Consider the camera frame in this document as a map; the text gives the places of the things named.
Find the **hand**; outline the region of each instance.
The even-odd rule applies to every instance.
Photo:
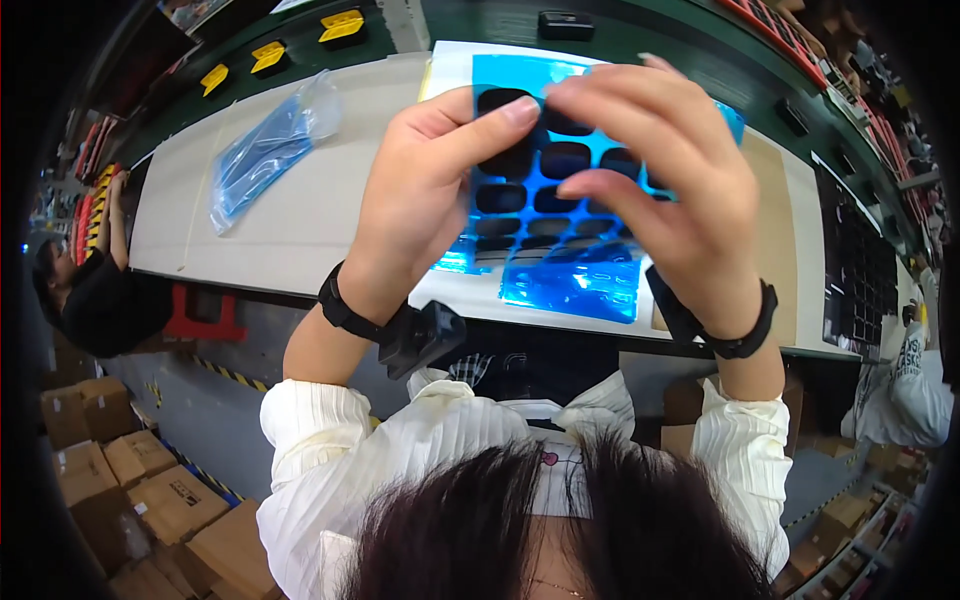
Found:
[[[673,189],[656,201],[614,171],[582,171],[558,193],[608,205],[650,253],[677,298],[721,339],[753,330],[757,184],[706,92],[665,60],[597,65],[548,88],[547,105],[623,143]]]
[[[810,45],[810,50],[813,51],[813,54],[818,59],[825,59],[827,57],[827,48],[824,47],[824,44],[820,43],[820,40],[814,36],[805,36],[806,43]]]
[[[123,190],[123,188],[127,186],[127,179],[129,177],[130,171],[121,171],[114,175],[113,178],[110,179],[110,183],[107,184],[107,194],[109,195],[112,190],[116,190],[117,193]]]
[[[539,116],[537,102],[524,97],[474,121],[473,91],[461,87],[394,117],[338,277],[354,312],[393,316],[463,230],[467,208],[458,193],[468,169],[516,144]]]

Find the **blue protective film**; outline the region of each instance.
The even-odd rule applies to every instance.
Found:
[[[589,66],[513,55],[473,57],[474,109],[481,116],[521,95],[543,112],[509,151],[470,173],[464,233],[435,269],[482,273],[503,266],[506,303],[617,323],[636,320],[642,248],[615,214],[590,199],[556,198],[555,186],[590,168],[618,171],[658,200],[676,201],[618,142],[544,106],[544,89]],[[737,145],[744,120],[721,103]]]

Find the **hair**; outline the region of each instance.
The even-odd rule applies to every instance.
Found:
[[[60,317],[60,309],[56,306],[54,298],[50,294],[50,280],[57,274],[54,268],[54,245],[54,241],[48,239],[36,249],[32,276],[36,298],[40,301],[40,310],[43,311],[43,318],[47,320],[47,323],[62,331],[63,319]]]
[[[731,528],[702,464],[609,433],[582,454],[580,483],[578,469],[568,472],[574,518],[563,544],[580,567],[577,591],[593,600],[777,597],[766,561]],[[368,508],[340,597],[527,597],[540,462],[539,444],[514,443],[390,487]]]

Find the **blue plastic bag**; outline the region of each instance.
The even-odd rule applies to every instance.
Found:
[[[217,155],[210,198],[217,235],[233,227],[276,178],[336,133],[342,114],[340,95],[325,69]]]

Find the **floor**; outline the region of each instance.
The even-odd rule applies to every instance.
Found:
[[[255,378],[268,386],[281,377],[283,351],[302,310],[239,301],[237,322],[248,328],[244,343],[199,342],[198,355],[218,366]],[[270,493],[273,449],[259,427],[261,392],[198,366],[175,354],[140,354],[102,361],[110,374],[130,387],[144,410],[159,423],[164,439],[213,477],[244,496],[263,499]],[[715,371],[713,361],[622,353],[621,369],[635,400],[638,416],[662,414],[662,393],[679,377]],[[156,385],[162,401],[145,385]],[[391,381],[369,353],[349,382],[365,394],[372,413],[386,419],[407,401],[405,384]],[[786,482],[787,500],[781,523],[790,524],[788,538],[799,540],[814,519],[801,520],[854,483],[863,471],[865,448],[855,460],[833,459],[800,449]]]

